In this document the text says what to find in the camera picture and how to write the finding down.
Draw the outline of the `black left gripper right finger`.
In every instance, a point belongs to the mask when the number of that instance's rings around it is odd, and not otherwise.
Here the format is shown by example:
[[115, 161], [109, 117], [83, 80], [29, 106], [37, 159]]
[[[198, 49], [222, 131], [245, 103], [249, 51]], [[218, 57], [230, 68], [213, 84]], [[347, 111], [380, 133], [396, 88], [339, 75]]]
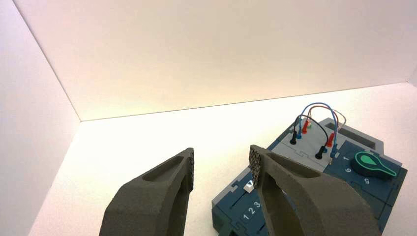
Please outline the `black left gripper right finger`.
[[371, 207], [347, 182], [257, 145], [249, 163], [269, 235], [380, 235]]

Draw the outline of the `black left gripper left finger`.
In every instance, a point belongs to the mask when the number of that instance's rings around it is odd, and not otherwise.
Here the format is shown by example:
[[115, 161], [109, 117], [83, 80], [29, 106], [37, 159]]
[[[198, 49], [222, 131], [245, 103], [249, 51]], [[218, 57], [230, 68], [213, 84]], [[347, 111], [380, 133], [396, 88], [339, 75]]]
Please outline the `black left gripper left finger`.
[[182, 236], [194, 163], [188, 147], [122, 185], [105, 209], [99, 235]]

